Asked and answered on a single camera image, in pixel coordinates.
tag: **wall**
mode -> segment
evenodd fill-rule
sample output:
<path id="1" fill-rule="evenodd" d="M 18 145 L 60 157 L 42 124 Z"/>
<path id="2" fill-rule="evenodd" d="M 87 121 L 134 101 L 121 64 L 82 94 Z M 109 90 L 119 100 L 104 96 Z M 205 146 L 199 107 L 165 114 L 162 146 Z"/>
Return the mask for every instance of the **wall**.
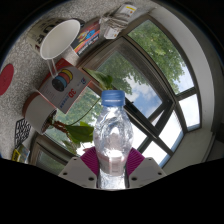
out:
<path id="1" fill-rule="evenodd" d="M 215 140 L 207 161 L 224 158 L 224 143 Z"/>
<path id="2" fill-rule="evenodd" d="M 212 126 L 214 123 L 219 124 L 222 119 L 223 106 L 219 104 L 220 107 L 215 111 L 215 105 L 221 100 L 220 96 L 224 95 L 223 77 L 216 52 L 194 24 L 182 18 L 190 27 L 190 31 L 180 19 L 164 7 L 154 9 L 150 15 L 176 38 L 184 50 L 192 65 L 201 94 L 202 128 L 184 137 L 174 156 L 163 168 L 166 174 L 170 174 L 189 165 L 201 163 L 208 153 L 213 135 Z"/>

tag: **window pane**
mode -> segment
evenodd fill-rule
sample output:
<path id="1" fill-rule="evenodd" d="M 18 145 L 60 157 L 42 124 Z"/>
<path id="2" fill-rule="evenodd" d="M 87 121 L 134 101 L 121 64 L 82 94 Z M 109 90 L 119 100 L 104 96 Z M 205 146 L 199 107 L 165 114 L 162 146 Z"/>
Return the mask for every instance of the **window pane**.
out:
<path id="1" fill-rule="evenodd" d="M 132 146 L 133 148 L 138 149 L 141 143 L 145 140 L 146 135 L 133 124 L 132 124 L 132 129 L 134 132 L 134 140 L 133 140 Z"/>
<path id="2" fill-rule="evenodd" d="M 188 130 L 191 129 L 192 126 L 197 128 L 197 125 L 200 124 L 197 95 L 195 94 L 184 100 L 180 100 L 179 103 L 184 113 Z"/>
<path id="3" fill-rule="evenodd" d="M 157 124 L 157 122 L 159 121 L 160 117 L 162 116 L 163 112 L 164 112 L 164 111 L 162 111 L 162 112 L 160 113 L 160 115 L 159 115 L 159 116 L 152 122 L 152 125 L 156 126 L 156 124 Z"/>
<path id="4" fill-rule="evenodd" d="M 151 142 L 148 148 L 142 153 L 144 157 L 153 157 L 160 164 L 167 155 L 155 142 Z"/>
<path id="5" fill-rule="evenodd" d="M 59 175 L 65 167 L 63 164 L 55 161 L 44 152 L 40 152 L 36 166 L 55 175 Z"/>
<path id="6" fill-rule="evenodd" d="M 123 90 L 126 93 L 126 98 L 133 102 L 147 118 L 162 103 L 142 73 L 120 53 L 115 52 L 97 70 L 111 75 L 113 77 L 113 85 L 117 89 Z"/>
<path id="7" fill-rule="evenodd" d="M 167 154 L 167 155 L 164 157 L 164 159 L 160 162 L 159 166 L 160 166 L 160 167 L 163 167 L 163 166 L 166 164 L 166 162 L 169 160 L 169 158 L 170 158 L 170 155 Z"/>
<path id="8" fill-rule="evenodd" d="M 59 120 L 65 124 L 72 124 L 75 121 L 79 120 L 86 112 L 89 111 L 89 109 L 97 102 L 97 100 L 100 99 L 100 97 L 95 94 L 90 88 L 86 88 L 78 97 L 76 102 L 72 105 L 69 112 L 67 114 L 62 113 L 60 110 L 57 111 L 57 117 L 56 120 Z M 100 112 L 101 112 L 102 106 L 101 101 L 99 100 L 98 103 L 92 108 L 92 110 L 81 119 L 81 121 L 84 121 L 88 123 L 89 125 L 95 126 L 96 119 L 98 118 Z M 58 144 L 66 148 L 63 141 L 68 141 L 68 138 L 65 133 L 52 128 L 47 129 L 46 135 L 53 138 Z M 84 143 L 81 145 L 79 149 L 77 149 L 77 154 L 82 155 L 84 151 L 82 151 L 84 148 L 91 147 L 93 144 L 91 143 Z M 74 151 L 71 149 L 67 149 L 71 153 L 75 154 Z"/>
<path id="9" fill-rule="evenodd" d="M 170 116 L 159 137 L 172 151 L 176 149 L 177 144 L 183 137 L 183 132 L 175 112 Z"/>
<path id="10" fill-rule="evenodd" d="M 177 49 L 154 23 L 147 20 L 128 35 L 155 61 L 176 94 L 194 86 Z"/>

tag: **rainbow sticker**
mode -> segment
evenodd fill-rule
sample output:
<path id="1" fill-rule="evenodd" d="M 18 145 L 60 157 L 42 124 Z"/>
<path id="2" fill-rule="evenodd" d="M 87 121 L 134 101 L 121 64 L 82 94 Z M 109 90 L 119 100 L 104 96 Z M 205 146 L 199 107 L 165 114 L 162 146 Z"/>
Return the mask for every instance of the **rainbow sticker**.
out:
<path id="1" fill-rule="evenodd" d="M 63 92 L 64 89 L 68 86 L 70 81 L 72 80 L 73 75 L 72 73 L 67 70 L 63 69 L 56 78 L 52 80 L 52 86 L 59 92 Z"/>

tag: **box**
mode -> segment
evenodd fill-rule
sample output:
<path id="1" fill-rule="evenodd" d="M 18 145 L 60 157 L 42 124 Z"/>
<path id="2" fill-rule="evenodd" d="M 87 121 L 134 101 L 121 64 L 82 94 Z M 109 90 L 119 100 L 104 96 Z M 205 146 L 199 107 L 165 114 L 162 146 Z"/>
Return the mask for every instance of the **box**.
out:
<path id="1" fill-rule="evenodd" d="M 71 43 L 75 53 L 80 56 L 90 45 L 99 39 L 100 18 L 95 18 L 86 23 L 80 30 L 75 40 Z"/>
<path id="2" fill-rule="evenodd" d="M 64 58 L 56 63 L 58 76 L 50 72 L 43 80 L 39 92 L 56 108 L 66 114 L 91 80 Z"/>

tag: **plastic water bottle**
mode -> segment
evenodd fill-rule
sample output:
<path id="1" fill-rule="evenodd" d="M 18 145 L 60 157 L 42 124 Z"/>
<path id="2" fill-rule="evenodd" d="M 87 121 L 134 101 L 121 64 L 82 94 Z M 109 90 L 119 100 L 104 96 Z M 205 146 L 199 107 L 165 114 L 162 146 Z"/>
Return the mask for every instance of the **plastic water bottle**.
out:
<path id="1" fill-rule="evenodd" d="M 104 90 L 101 99 L 103 109 L 93 133 L 100 164 L 98 187 L 125 189 L 125 164 L 133 142 L 131 122 L 123 108 L 125 93 L 121 90 Z"/>

